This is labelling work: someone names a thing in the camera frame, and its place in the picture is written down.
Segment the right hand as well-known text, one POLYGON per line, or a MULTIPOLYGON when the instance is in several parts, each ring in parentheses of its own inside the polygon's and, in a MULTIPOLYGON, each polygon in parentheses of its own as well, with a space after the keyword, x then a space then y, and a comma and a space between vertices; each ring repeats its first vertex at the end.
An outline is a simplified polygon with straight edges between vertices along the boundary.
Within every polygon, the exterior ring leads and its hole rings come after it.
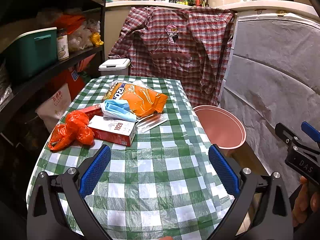
POLYGON ((300 189, 292 210, 293 227, 297 227, 306 221, 308 207, 310 207, 313 212, 319 210, 319 192, 310 193, 309 182, 304 176, 301 176, 300 183, 302 188, 300 189))

